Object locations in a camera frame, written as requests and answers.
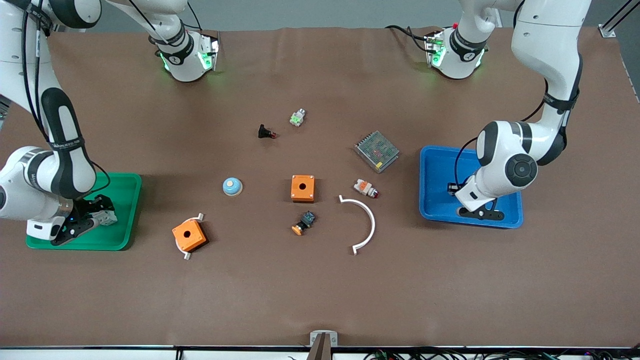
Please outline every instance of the brown tabletop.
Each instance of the brown tabletop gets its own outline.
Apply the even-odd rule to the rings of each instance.
[[[390,30],[282,29],[223,33],[220,71],[185,84],[146,37],[50,39],[92,160],[142,175],[140,214],[121,252],[32,250],[24,223],[0,222],[0,345],[295,345],[314,329],[342,345],[637,343],[640,112],[615,40],[582,31],[568,147],[523,192],[524,225],[497,230],[421,217],[419,151],[538,105],[544,82],[511,54],[510,29],[463,81]],[[261,123],[281,137],[258,139]],[[375,130],[402,152],[380,175],[353,151]],[[22,145],[43,143],[14,106],[0,158]],[[315,204],[290,201],[294,174],[317,177]],[[340,194],[376,215],[357,256],[369,219]],[[212,241],[185,261],[171,228],[199,212]]]

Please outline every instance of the orange box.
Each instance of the orange box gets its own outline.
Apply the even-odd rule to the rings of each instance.
[[[291,177],[291,200],[294,202],[313,202],[316,179],[313,175],[293,175]]]
[[[189,219],[173,228],[173,237],[182,251],[191,252],[207,242],[200,224],[195,219]]]

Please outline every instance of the green tray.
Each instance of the green tray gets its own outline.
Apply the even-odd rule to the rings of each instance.
[[[109,226],[98,226],[88,233],[60,246],[52,246],[51,242],[27,236],[27,246],[32,249],[49,250],[122,250],[131,239],[133,221],[140,197],[142,179],[138,174],[128,172],[110,172],[111,184],[104,190],[88,196],[93,199],[98,194],[111,198],[116,209],[118,222]],[[107,183],[107,177],[98,173],[95,186],[99,188]]]

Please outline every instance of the perforated metal box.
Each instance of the perforated metal box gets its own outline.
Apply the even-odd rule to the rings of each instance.
[[[377,173],[383,172],[400,155],[398,149],[379,131],[362,139],[356,144],[355,149]]]

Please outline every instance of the white curved handle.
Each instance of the white curved handle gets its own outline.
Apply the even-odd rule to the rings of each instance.
[[[353,200],[353,199],[343,199],[342,195],[339,195],[338,198],[340,199],[341,204],[343,202],[352,202],[353,204],[360,206],[361,208],[364,209],[364,211],[367,212],[367,215],[371,219],[371,232],[369,233],[369,236],[367,236],[367,238],[363,242],[357,243],[356,245],[351,247],[353,249],[353,254],[358,255],[358,249],[360,249],[364,245],[367,245],[369,240],[371,240],[371,238],[373,237],[373,232],[376,230],[376,219],[373,217],[373,213],[371,212],[371,209],[369,209],[369,207],[366,206],[363,202]]]

